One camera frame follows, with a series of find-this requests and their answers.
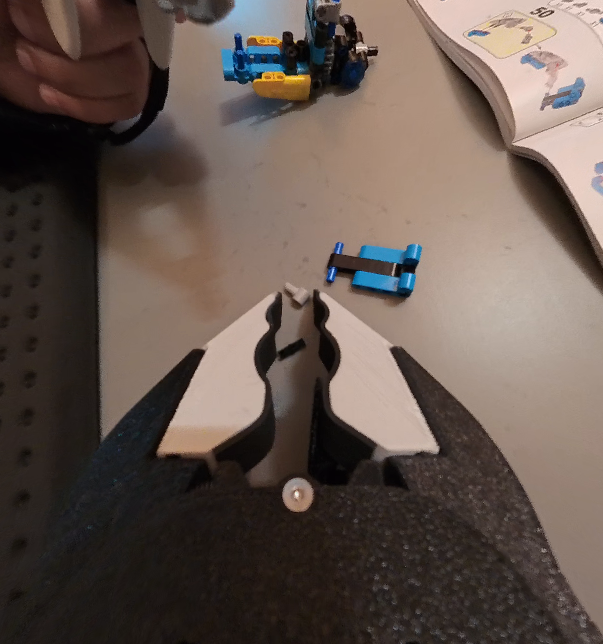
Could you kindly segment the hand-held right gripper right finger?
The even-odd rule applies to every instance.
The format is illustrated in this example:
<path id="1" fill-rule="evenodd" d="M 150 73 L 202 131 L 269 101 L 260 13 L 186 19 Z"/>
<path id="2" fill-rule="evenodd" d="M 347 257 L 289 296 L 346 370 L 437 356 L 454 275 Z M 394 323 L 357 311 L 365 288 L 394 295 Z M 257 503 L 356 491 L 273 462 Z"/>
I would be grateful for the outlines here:
<path id="1" fill-rule="evenodd" d="M 313 477 L 350 477 L 362 461 L 437 455 L 440 446 L 399 363 L 407 354 L 328 294 L 313 294 L 319 357 L 309 442 Z"/>

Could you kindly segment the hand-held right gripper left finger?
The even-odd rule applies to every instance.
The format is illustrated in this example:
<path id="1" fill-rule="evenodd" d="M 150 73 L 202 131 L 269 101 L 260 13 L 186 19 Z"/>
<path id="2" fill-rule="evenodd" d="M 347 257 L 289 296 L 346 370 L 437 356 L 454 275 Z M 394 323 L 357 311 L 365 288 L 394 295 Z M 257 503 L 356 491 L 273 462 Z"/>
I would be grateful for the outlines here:
<path id="1" fill-rule="evenodd" d="M 267 371 L 276 358 L 282 296 L 273 292 L 217 334 L 201 360 L 157 448 L 157 456 L 222 461 L 253 469 L 274 443 Z"/>

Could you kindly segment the blue beam assembly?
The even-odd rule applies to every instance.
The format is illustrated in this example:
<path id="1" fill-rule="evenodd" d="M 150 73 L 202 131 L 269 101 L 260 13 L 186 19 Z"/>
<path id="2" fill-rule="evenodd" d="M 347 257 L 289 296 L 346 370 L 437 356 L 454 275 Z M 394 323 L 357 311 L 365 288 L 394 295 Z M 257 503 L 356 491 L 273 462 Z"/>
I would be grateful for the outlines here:
<path id="1" fill-rule="evenodd" d="M 352 276 L 353 287 L 405 298 L 414 291 L 421 254 L 419 244 L 410 244 L 404 250 L 363 245 L 353 256 L 344 253 L 343 242 L 337 242 L 327 262 L 325 281 L 333 283 L 343 272 Z"/>

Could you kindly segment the person's left hand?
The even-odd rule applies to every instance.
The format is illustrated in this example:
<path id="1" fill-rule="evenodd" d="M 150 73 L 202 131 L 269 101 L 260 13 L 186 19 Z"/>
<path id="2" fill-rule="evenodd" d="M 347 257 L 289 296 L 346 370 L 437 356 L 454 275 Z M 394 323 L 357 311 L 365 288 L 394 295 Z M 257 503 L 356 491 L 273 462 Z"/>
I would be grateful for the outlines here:
<path id="1" fill-rule="evenodd" d="M 0 97 L 20 108 L 112 124 L 145 105 L 150 56 L 136 9 L 77 1 L 81 57 L 68 57 L 40 1 L 0 1 Z"/>

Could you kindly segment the partly built toy model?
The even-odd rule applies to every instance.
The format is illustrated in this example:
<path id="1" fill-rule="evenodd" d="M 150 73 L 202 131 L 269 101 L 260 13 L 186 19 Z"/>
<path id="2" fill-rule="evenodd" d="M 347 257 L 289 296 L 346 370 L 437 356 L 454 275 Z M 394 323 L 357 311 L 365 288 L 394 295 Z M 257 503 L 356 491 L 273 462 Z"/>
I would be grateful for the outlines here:
<path id="1" fill-rule="evenodd" d="M 225 81 L 251 85 L 265 99 L 306 102 L 330 86 L 356 89 L 378 52 L 341 1 L 307 1 L 303 39 L 290 31 L 246 40 L 236 33 L 234 48 L 221 54 Z"/>

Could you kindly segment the black perforated pad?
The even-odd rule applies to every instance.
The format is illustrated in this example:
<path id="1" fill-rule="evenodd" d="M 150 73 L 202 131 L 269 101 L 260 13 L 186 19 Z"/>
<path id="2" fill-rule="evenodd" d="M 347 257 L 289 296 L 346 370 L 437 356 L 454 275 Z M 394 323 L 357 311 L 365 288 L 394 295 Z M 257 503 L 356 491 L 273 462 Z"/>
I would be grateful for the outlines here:
<path id="1" fill-rule="evenodd" d="M 0 183 L 0 641 L 98 441 L 90 189 Z"/>

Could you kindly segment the instruction booklet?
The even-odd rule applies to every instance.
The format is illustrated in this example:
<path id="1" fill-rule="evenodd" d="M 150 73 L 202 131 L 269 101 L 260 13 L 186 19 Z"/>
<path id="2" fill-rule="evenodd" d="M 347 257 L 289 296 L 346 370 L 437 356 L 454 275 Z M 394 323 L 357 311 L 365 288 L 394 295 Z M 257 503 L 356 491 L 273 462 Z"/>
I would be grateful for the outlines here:
<path id="1" fill-rule="evenodd" d="M 603 1 L 408 1 L 489 101 L 506 147 L 553 173 L 603 268 Z"/>

